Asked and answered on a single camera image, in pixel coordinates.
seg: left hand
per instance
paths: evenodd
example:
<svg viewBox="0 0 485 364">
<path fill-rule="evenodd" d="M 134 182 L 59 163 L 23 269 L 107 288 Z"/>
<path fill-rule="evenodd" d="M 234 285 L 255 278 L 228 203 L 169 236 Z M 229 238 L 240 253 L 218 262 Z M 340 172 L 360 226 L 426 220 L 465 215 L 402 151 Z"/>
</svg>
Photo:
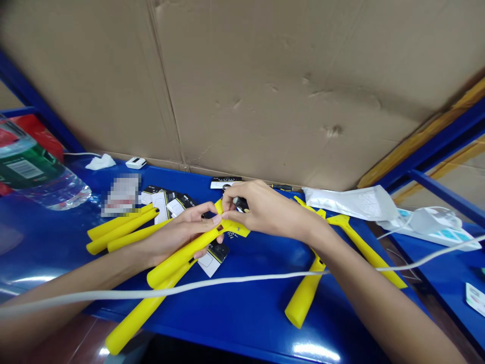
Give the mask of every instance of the left hand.
<svg viewBox="0 0 485 364">
<path fill-rule="evenodd" d="M 216 216 L 211 219 L 203 219 L 201 215 L 207 211 L 214 212 Z M 186 209 L 163 228 L 148 238 L 136 243 L 145 257 L 148 259 L 147 268 L 154 267 L 185 244 L 208 232 L 221 223 L 221 215 L 217 214 L 216 207 L 212 202 Z M 224 235 L 217 237 L 217 242 L 222 243 Z M 194 254 L 195 259 L 203 257 L 207 253 L 207 247 Z"/>
</svg>

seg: white packaging bag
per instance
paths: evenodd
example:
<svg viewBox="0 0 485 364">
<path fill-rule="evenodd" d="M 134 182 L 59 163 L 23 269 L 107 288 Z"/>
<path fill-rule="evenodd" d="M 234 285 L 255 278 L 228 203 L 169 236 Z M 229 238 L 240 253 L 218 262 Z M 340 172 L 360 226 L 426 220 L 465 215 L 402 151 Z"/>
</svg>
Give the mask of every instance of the white packaging bag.
<svg viewBox="0 0 485 364">
<path fill-rule="evenodd" d="M 303 187 L 307 205 L 367 221 L 393 220 L 399 216 L 394 201 L 381 186 L 335 192 Z"/>
</svg>

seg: bottle label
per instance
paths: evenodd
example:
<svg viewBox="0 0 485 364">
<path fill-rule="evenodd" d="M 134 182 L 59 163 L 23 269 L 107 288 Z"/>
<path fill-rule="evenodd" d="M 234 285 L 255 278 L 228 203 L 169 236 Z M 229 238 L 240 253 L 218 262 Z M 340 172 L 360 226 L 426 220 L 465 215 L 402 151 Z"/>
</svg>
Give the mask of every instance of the bottle label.
<svg viewBox="0 0 485 364">
<path fill-rule="evenodd" d="M 41 186 L 64 171 L 65 167 L 39 144 L 22 153 L 0 158 L 0 182 L 14 190 Z"/>
</svg>

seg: cardboard box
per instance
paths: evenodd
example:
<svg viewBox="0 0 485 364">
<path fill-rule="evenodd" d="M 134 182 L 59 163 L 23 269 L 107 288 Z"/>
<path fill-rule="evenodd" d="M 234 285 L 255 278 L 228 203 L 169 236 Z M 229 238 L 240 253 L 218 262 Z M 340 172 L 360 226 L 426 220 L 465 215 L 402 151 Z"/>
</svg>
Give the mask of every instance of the cardboard box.
<svg viewBox="0 0 485 364">
<path fill-rule="evenodd" d="M 481 2 L 6 2 L 0 46 L 90 150 L 346 190 L 482 67 Z"/>
</svg>

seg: plastic bottle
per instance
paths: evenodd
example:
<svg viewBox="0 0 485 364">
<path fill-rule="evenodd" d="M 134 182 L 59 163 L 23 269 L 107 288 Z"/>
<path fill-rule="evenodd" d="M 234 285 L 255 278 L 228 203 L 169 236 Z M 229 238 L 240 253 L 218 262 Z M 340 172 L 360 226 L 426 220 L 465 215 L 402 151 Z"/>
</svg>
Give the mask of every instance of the plastic bottle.
<svg viewBox="0 0 485 364">
<path fill-rule="evenodd" d="M 8 119 L 0 119 L 0 182 L 56 211 L 79 206 L 91 196 L 78 176 Z"/>
</svg>

